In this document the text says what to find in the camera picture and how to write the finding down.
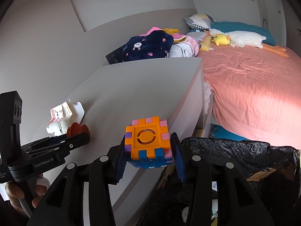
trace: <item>blue cube face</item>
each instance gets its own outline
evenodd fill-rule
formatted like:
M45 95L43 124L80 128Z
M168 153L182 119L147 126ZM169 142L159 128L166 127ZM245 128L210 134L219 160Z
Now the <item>blue cube face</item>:
M166 167L173 163L172 158L165 158L162 148L155 149L156 157L153 159L148 159L146 156L146 150L139 151L140 160L132 160L128 156L128 162L131 163L134 167L139 167L142 169L156 168L156 167Z

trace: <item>pink bedsheet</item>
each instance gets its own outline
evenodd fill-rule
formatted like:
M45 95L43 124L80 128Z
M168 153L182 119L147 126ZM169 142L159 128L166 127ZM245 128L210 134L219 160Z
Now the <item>pink bedsheet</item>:
M213 113L226 130L273 146L301 149L301 59L253 47L200 52L214 91Z

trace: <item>human hand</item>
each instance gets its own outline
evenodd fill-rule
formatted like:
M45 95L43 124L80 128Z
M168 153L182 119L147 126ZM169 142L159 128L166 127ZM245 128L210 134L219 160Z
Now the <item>human hand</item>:
M37 193L37 196L33 199L32 204L33 207L36 208L39 202L41 201L43 194L46 192L47 188L43 185L36 185L35 191ZM11 201L12 207L19 213L26 215L24 212L22 206L19 203L19 199L24 199L24 192L22 189L15 185L12 182L7 182L5 185L5 191L8 195L9 200Z

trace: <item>teal pillow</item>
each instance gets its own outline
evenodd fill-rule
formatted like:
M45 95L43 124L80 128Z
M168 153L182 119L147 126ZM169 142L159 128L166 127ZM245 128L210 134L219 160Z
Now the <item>teal pillow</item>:
M221 32L227 33L230 31L251 31L256 32L262 36L266 37L266 40L263 40L262 42L265 44L269 44L271 46L276 46L275 40L270 34L270 32L263 27L259 27L256 25L248 25L241 22L213 22L211 24L212 29L220 30Z

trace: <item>toy cube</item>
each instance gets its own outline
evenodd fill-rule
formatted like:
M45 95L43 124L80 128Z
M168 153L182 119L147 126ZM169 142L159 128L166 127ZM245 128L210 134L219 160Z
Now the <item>toy cube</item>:
M128 162L135 167L147 169L172 164L166 119L156 116L134 120L126 127L125 152L129 154Z

